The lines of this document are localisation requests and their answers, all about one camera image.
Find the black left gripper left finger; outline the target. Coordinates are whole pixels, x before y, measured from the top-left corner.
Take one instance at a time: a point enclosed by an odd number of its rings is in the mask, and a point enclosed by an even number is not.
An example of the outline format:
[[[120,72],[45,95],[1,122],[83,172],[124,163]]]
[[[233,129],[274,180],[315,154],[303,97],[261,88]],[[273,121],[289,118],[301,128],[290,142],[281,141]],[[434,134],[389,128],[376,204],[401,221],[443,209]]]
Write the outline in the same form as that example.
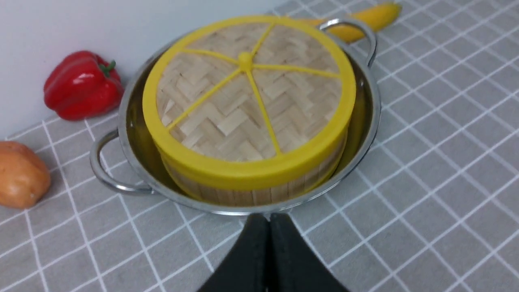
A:
[[[198,291],[264,292],[269,239],[268,220],[260,214],[248,216],[235,244]]]

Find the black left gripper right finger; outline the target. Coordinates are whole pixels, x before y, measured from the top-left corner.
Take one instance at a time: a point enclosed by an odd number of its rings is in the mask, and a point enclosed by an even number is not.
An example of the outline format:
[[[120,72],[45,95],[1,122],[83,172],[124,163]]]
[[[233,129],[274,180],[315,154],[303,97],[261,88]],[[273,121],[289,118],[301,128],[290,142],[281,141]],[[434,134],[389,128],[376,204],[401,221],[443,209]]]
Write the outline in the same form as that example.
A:
[[[347,292],[306,244],[291,217],[270,215],[275,280],[271,292]]]

